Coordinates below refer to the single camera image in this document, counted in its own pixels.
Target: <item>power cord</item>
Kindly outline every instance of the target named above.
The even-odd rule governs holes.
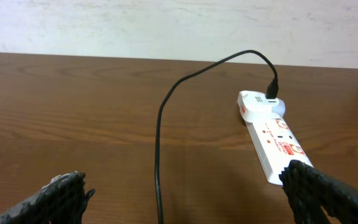
[[[159,224],[163,224],[164,223],[164,217],[163,217],[163,211],[162,211],[162,197],[161,197],[161,189],[160,189],[160,130],[161,130],[161,116],[162,116],[162,110],[164,109],[165,104],[167,103],[169,97],[172,95],[173,91],[175,90],[175,88],[183,81],[189,79],[189,78],[193,78],[217,65],[222,64],[223,62],[226,62],[232,58],[235,58],[237,56],[243,55],[243,54],[247,54],[247,53],[253,53],[258,55],[259,57],[261,57],[269,66],[270,68],[273,70],[274,73],[274,79],[273,81],[270,83],[270,85],[267,88],[267,92],[266,92],[266,98],[267,99],[274,99],[277,96],[278,93],[278,78],[277,78],[277,71],[274,68],[273,64],[261,53],[259,53],[256,50],[244,50],[242,52],[238,52],[232,56],[228,56],[227,58],[224,58],[218,62],[213,63],[212,65],[201,69],[198,72],[195,72],[191,75],[187,75],[181,79],[179,79],[179,81],[177,81],[175,84],[173,84],[171,90],[167,93],[167,95],[165,96],[164,100],[162,101],[162,104],[160,106],[160,109],[158,111],[158,116],[157,116],[157,130],[155,132],[155,164],[154,164],[154,179],[155,179],[155,193],[157,195],[157,211],[158,211],[158,223]]]

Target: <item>black plug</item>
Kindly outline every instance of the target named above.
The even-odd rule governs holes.
[[[276,99],[278,93],[278,79],[274,78],[267,87],[266,99]]]

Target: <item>power strip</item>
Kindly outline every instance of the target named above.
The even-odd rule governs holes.
[[[278,175],[293,159],[313,166],[283,116],[282,100],[266,99],[264,93],[241,91],[237,99],[267,181],[282,185]]]

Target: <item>brown table surface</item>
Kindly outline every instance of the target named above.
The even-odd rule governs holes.
[[[156,223],[157,110],[177,79],[209,64],[0,54],[0,213],[78,170],[96,189],[84,223]],[[286,122],[313,165],[358,188],[358,70],[277,70]],[[226,63],[177,88],[162,119],[167,223],[293,223],[236,104],[271,79],[266,65]]]

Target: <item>wall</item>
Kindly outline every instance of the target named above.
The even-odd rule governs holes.
[[[0,52],[215,61],[245,49],[358,68],[358,0],[0,0]]]

